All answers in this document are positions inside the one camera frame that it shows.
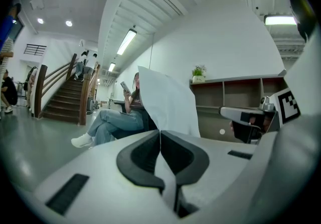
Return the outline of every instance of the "wooden shelf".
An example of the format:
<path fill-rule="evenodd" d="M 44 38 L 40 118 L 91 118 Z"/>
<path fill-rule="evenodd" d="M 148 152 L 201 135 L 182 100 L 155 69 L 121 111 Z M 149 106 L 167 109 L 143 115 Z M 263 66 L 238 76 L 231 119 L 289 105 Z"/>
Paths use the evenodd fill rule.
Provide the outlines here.
<path fill-rule="evenodd" d="M 225 106 L 259 107 L 261 99 L 260 79 L 224 82 Z"/>
<path fill-rule="evenodd" d="M 221 106 L 204 106 L 204 105 L 197 105 L 196 108 L 206 108 L 206 109 L 219 109 Z"/>
<path fill-rule="evenodd" d="M 241 107 L 257 109 L 262 96 L 272 94 L 287 88 L 282 77 L 248 77 L 234 80 L 208 80 L 205 83 L 191 84 L 195 95 L 201 137 L 240 142 L 234 138 L 230 130 L 230 120 L 219 115 L 219 108 Z"/>
<path fill-rule="evenodd" d="M 202 83 L 191 86 L 196 105 L 219 107 L 223 105 L 223 83 Z"/>
<path fill-rule="evenodd" d="M 263 94 L 264 96 L 271 96 L 287 88 L 283 77 L 279 78 L 263 78 Z"/>

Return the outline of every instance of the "staircase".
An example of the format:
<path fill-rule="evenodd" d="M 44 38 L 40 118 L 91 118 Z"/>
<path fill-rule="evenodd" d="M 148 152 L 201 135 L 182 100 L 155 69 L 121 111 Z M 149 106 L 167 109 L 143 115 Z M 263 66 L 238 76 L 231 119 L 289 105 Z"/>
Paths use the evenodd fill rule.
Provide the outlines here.
<path fill-rule="evenodd" d="M 74 80 L 73 76 L 67 80 L 44 108 L 43 117 L 79 123 L 82 79 L 83 75 L 78 80 Z"/>

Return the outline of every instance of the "person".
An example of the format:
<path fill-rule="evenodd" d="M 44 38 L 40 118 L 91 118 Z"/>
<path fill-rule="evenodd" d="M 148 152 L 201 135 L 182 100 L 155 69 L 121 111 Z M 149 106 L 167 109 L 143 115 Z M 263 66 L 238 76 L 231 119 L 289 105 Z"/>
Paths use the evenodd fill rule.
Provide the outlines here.
<path fill-rule="evenodd" d="M 4 21 L 0 27 L 0 51 L 7 40 L 9 33 L 13 27 L 14 20 L 17 18 L 19 12 L 21 11 L 21 4 L 15 4 L 10 8 L 8 15 L 5 17 Z"/>
<path fill-rule="evenodd" d="M 96 65 L 97 65 L 96 58 L 97 58 L 97 54 L 94 53 L 93 56 L 91 56 L 87 59 L 87 63 L 84 68 L 84 74 L 92 75 L 92 73 L 94 72 L 94 69 L 96 68 Z"/>
<path fill-rule="evenodd" d="M 76 73 L 75 73 L 74 80 L 77 80 L 78 77 L 81 75 L 84 65 L 86 64 L 86 59 L 87 59 L 87 52 L 83 52 L 76 65 Z"/>
<path fill-rule="evenodd" d="M 35 84 L 35 80 L 36 80 L 36 76 L 37 76 L 37 71 L 38 71 L 38 68 L 37 67 L 34 67 L 32 72 L 31 72 L 31 75 L 29 77 L 29 80 L 28 80 L 28 90 L 27 90 L 27 107 L 28 109 L 30 109 L 31 107 L 31 93 L 32 93 L 32 87 L 34 86 Z"/>
<path fill-rule="evenodd" d="M 8 37 L 3 44 L 0 54 L 0 81 L 3 80 L 3 77 L 7 71 L 8 57 L 13 57 L 14 53 L 14 42 Z"/>
<path fill-rule="evenodd" d="M 139 73 L 134 76 L 135 91 L 130 96 L 129 92 L 124 91 L 125 113 L 116 110 L 102 110 L 94 120 L 89 131 L 84 135 L 73 138 L 71 144 L 75 147 L 100 145 L 114 140 L 111 133 L 117 130 L 136 131 L 143 129 L 141 112 L 144 110 L 139 92 Z"/>
<path fill-rule="evenodd" d="M 7 70 L 3 76 L 3 80 L 4 83 L 1 86 L 1 100 L 7 106 L 5 113 L 11 113 L 13 111 L 12 105 L 16 105 L 18 102 L 18 93 L 15 84 L 8 76 Z"/>

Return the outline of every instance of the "window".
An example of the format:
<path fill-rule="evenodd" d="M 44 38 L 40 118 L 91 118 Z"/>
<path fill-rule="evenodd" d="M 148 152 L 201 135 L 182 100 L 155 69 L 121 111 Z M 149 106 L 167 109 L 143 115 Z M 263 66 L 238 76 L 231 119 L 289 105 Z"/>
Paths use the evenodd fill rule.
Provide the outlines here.
<path fill-rule="evenodd" d="M 13 27 L 9 33 L 9 37 L 15 42 L 19 33 L 21 32 L 24 25 L 21 23 L 19 18 L 16 19 L 16 23 L 13 24 Z"/>

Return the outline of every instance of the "wooden handrail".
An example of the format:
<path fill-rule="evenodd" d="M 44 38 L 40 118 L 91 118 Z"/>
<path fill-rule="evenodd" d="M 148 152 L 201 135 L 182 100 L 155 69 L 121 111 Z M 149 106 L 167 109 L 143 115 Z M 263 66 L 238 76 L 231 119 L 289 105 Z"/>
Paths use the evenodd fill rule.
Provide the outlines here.
<path fill-rule="evenodd" d="M 37 80 L 36 91 L 35 91 L 35 117 L 36 118 L 39 118 L 39 115 L 41 113 L 42 89 L 45 82 L 47 68 L 48 67 L 46 65 L 41 65 L 39 74 L 38 74 L 38 80 Z"/>
<path fill-rule="evenodd" d="M 69 65 L 69 70 L 66 76 L 66 80 L 68 80 L 70 78 L 71 75 L 71 71 L 74 68 L 75 62 L 76 62 L 76 58 L 77 58 L 77 54 L 74 53 L 74 56 L 71 59 L 70 65 Z"/>
<path fill-rule="evenodd" d="M 53 78 L 51 78 L 46 84 L 44 84 L 43 88 L 45 88 L 47 85 L 49 85 L 49 83 L 51 81 L 53 81 L 56 77 L 58 77 L 61 73 L 65 72 L 66 70 L 69 70 L 69 66 L 66 66 L 64 69 L 62 69 L 62 71 L 60 71 L 57 75 L 55 75 Z"/>
<path fill-rule="evenodd" d="M 35 117 L 36 118 L 40 118 L 42 115 L 42 112 L 41 112 L 42 97 L 64 75 L 67 74 L 67 76 L 68 76 L 68 74 L 69 74 L 69 77 L 66 78 L 66 80 L 70 78 L 71 71 L 73 68 L 76 67 L 76 64 L 77 64 L 76 61 L 78 59 L 76 59 L 76 57 L 77 57 L 77 54 L 74 54 L 72 60 L 69 63 L 67 63 L 67 64 L 61 66 L 60 68 L 56 69 L 55 71 L 51 72 L 48 76 L 46 76 L 47 69 L 48 69 L 47 66 L 41 65 L 40 70 L 39 70 L 36 90 L 35 90 Z M 55 73 L 57 73 L 57 74 L 54 77 L 52 77 L 50 80 L 48 80 L 48 82 L 46 82 L 46 84 L 44 85 L 45 80 L 48 79 L 49 77 L 51 77 L 52 75 L 54 75 Z"/>
<path fill-rule="evenodd" d="M 87 114 L 87 99 L 90 93 L 91 88 L 94 84 L 94 81 L 97 80 L 98 72 L 100 65 L 97 66 L 97 69 L 94 71 L 92 76 L 89 74 L 84 75 L 84 81 L 82 84 L 81 97 L 80 97 L 80 110 L 79 110 L 79 124 L 86 125 L 86 114 Z"/>
<path fill-rule="evenodd" d="M 45 95 L 45 93 L 47 93 L 48 90 L 49 90 L 54 84 L 56 84 L 56 82 L 57 82 L 59 79 L 61 79 L 64 75 L 66 75 L 67 72 L 68 72 L 68 70 L 66 69 L 54 82 L 52 82 L 51 85 L 42 93 L 42 96 L 41 96 L 41 97 L 43 97 L 43 96 Z"/>
<path fill-rule="evenodd" d="M 60 68 L 56 69 L 55 71 L 51 72 L 47 77 L 45 77 L 45 80 L 46 80 L 47 78 L 51 77 L 51 76 L 52 76 L 53 74 L 55 74 L 57 71 L 63 69 L 64 67 L 66 67 L 66 66 L 68 66 L 68 65 L 70 65 L 70 62 L 68 62 L 67 64 L 61 66 Z"/>

